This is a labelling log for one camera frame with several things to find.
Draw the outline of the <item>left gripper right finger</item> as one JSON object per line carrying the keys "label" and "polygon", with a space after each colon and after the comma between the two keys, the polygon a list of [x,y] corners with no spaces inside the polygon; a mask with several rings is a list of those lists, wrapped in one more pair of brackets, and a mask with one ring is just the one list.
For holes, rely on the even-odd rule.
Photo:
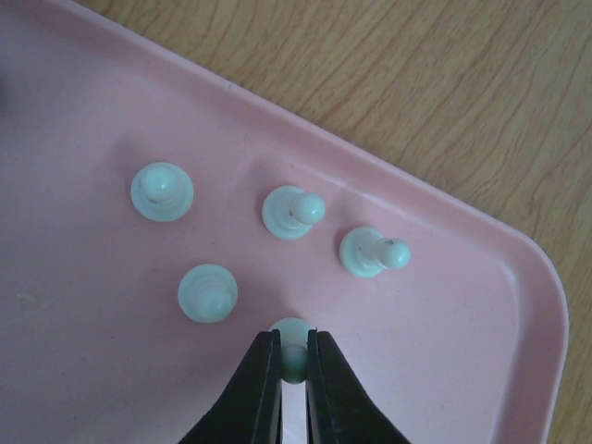
{"label": "left gripper right finger", "polygon": [[327,331],[308,331],[305,387],[309,443],[409,441],[372,402]]}

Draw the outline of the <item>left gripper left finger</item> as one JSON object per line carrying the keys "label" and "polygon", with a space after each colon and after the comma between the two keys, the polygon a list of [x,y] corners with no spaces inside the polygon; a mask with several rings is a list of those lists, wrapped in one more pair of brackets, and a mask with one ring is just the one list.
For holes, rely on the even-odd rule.
{"label": "left gripper left finger", "polygon": [[182,443],[280,443],[282,441],[280,333],[258,333],[213,407]]}

